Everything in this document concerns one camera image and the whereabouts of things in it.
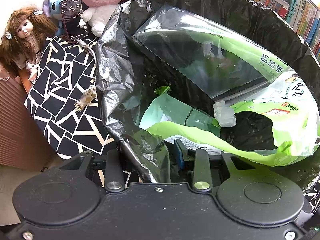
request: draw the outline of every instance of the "brown ribbed cabinet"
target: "brown ribbed cabinet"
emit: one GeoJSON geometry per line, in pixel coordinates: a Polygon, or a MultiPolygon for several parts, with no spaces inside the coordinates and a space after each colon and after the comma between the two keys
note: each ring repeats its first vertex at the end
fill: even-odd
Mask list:
{"type": "Polygon", "coordinates": [[[0,63],[0,164],[39,171],[55,153],[24,106],[26,97],[0,63]]]}

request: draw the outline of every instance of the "brown hair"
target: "brown hair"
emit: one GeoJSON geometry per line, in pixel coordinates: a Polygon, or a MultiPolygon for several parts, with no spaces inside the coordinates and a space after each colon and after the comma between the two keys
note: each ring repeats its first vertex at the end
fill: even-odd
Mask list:
{"type": "Polygon", "coordinates": [[[5,64],[10,65],[10,62],[13,59],[18,59],[19,55],[25,55],[29,60],[36,59],[37,51],[34,51],[32,45],[25,39],[21,39],[16,33],[17,28],[25,19],[29,19],[32,23],[32,33],[39,42],[40,48],[44,45],[47,37],[54,36],[57,27],[44,13],[33,14],[36,11],[37,9],[34,7],[24,7],[12,12],[7,24],[7,31],[12,35],[12,39],[3,36],[0,45],[0,57],[5,64]]]}

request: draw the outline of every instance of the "phone screen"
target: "phone screen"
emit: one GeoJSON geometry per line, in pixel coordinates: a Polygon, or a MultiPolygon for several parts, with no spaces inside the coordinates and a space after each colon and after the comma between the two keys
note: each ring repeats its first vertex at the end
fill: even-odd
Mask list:
{"type": "Polygon", "coordinates": [[[87,26],[80,27],[82,11],[81,0],[66,0],[60,3],[61,14],[70,43],[88,37],[87,26]]]}

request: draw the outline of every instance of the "screw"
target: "screw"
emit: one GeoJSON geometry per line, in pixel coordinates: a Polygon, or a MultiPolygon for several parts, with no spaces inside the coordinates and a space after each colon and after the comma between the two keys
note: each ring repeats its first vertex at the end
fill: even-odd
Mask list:
{"type": "Polygon", "coordinates": [[[197,189],[208,189],[210,187],[210,184],[205,181],[198,181],[194,184],[194,186],[197,189]]]}
{"type": "Polygon", "coordinates": [[[111,181],[107,183],[107,188],[109,189],[113,189],[113,190],[117,190],[117,189],[121,189],[122,184],[118,181],[111,181]]]}
{"type": "Polygon", "coordinates": [[[32,240],[32,239],[33,239],[33,234],[30,233],[29,231],[25,231],[25,232],[22,234],[22,237],[23,237],[25,240],[32,240]]]}
{"type": "Polygon", "coordinates": [[[163,189],[162,187],[156,187],[156,188],[155,188],[155,191],[156,191],[156,192],[163,192],[164,189],[163,189]]]}
{"type": "Polygon", "coordinates": [[[285,234],[285,240],[294,240],[296,238],[295,232],[288,232],[285,234]]]}

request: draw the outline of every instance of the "floor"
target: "floor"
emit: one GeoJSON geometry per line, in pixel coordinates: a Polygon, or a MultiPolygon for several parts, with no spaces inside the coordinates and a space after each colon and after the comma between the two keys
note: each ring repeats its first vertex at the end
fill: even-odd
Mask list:
{"type": "MultiPolygon", "coordinates": [[[[62,160],[56,156],[49,163],[48,168],[50,169],[60,163],[62,163],[62,160]]],[[[12,194],[19,184],[39,173],[40,171],[26,171],[0,165],[0,226],[20,223],[12,205],[12,194]]]]}

